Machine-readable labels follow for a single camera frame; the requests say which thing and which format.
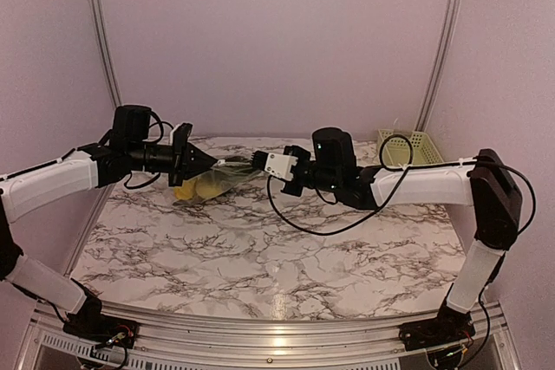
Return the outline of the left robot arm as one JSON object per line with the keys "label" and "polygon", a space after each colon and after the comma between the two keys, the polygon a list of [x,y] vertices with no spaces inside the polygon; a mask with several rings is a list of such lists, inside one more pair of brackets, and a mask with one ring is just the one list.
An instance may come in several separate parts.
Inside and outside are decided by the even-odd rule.
{"label": "left robot arm", "polygon": [[25,295],[52,306],[66,333],[129,348],[136,325],[104,315],[101,301],[83,285],[24,254],[10,225],[26,214],[81,191],[116,184],[133,172],[165,174],[171,187],[209,171],[217,159],[190,143],[193,127],[177,125],[167,144],[148,138],[160,117],[140,105],[119,106],[98,142],[71,149],[58,159],[1,177],[1,278]]}

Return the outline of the clear zip top bag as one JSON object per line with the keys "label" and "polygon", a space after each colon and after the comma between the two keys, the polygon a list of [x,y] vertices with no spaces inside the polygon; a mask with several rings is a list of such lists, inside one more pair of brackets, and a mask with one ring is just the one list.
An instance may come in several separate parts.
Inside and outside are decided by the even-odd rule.
{"label": "clear zip top bag", "polygon": [[[187,179],[183,182],[183,184],[186,181],[196,182],[200,180],[203,182],[218,184],[225,191],[225,193],[227,193],[236,186],[247,183],[257,176],[261,175],[262,173],[262,171],[254,169],[251,166],[250,159],[244,156],[231,156],[225,159],[219,159],[217,161],[217,164],[210,171],[204,172],[195,178]],[[177,199],[175,199],[173,204],[184,206],[198,205],[188,204],[178,201]]]}

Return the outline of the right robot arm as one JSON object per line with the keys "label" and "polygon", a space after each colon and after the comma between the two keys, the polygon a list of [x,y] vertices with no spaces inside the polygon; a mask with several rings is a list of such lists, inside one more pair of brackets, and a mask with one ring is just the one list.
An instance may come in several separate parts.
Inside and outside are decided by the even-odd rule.
{"label": "right robot arm", "polygon": [[474,209],[477,230],[467,257],[437,315],[402,324],[399,338],[408,351],[428,349],[475,334],[471,308],[500,271],[516,242],[522,193],[491,149],[457,162],[401,167],[359,166],[349,133],[325,127],[312,134],[314,149],[287,146],[282,153],[256,151],[253,168],[283,181],[284,194],[304,189],[333,194],[336,201],[373,217],[390,204],[465,205]]}

